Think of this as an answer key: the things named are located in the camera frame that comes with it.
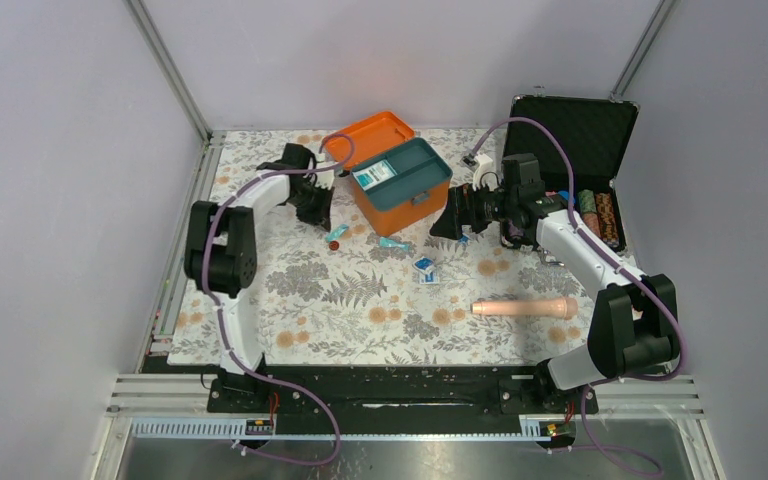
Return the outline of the orange plastic medicine box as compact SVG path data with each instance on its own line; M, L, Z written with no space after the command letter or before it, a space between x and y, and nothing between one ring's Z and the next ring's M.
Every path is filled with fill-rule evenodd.
M453 171L405 121L381 111L337 132L324 149L343 162L355 205L381 236L443 209Z

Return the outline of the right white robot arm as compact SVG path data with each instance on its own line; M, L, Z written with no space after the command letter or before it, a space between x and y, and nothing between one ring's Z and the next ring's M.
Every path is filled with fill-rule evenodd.
M585 226L566 199L546 195L536 156L504 158L495 188L483 185L480 175L450 188L430 233L458 240L464 227L480 233L493 222L509 242L554 255L594 301L585 345L537 367L533 396L543 410L561 410L573 389L627 375L644 379L646 369L682 359L671 280L630 266Z

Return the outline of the blue white wipe packet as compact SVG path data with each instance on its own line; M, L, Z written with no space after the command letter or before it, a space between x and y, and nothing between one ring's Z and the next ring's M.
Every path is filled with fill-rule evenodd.
M428 257L420 257L412 263L412 267L418 273L418 283L421 285L433 285L439 283L439 274L436 272L435 263Z

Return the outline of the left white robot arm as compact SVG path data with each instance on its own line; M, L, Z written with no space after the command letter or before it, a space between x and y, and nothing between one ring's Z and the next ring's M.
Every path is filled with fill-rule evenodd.
M220 339L219 365L241 375L232 398L248 411L269 401L270 385L254 372L264 362L258 321L245 314L246 291L257 274L258 225L277 207L290 205L303 224L328 231L335 164L322 164L307 147L288 143L279 159L258 165L254 176L221 203L190 207L184 273L214 305Z

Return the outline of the medical gauze packet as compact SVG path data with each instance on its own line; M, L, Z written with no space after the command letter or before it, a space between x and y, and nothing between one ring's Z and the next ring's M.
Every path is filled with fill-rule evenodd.
M397 175L388 160L381 160L360 170L354 171L353 176L362 190L374 188Z

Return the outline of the teal divided tray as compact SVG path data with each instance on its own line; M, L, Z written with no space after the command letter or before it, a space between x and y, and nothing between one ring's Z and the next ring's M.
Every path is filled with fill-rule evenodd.
M369 190L362 190L353 172L381 160L388 160L397 175ZM358 206L369 203L375 212L389 212L396 207L427 206L433 203L433 190L443 187L452 177L452 170L437 151L424 139L414 138L357 165L350 178L353 197Z

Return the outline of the small teal sachet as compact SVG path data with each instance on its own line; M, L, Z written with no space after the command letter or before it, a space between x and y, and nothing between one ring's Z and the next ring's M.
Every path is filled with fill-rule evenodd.
M334 230L329 232L326 235L325 240L328 243L337 241L343 234L345 234L348 231L348 229L349 229L349 226L347 224L341 224L337 226Z

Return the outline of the teal bandage sachet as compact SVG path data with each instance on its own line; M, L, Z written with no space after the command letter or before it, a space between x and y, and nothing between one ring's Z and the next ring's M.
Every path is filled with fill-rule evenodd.
M379 245L384 248L400 249L405 252L409 252L411 250L411 246L409 244L403 243L397 240L393 240L387 237L380 237Z

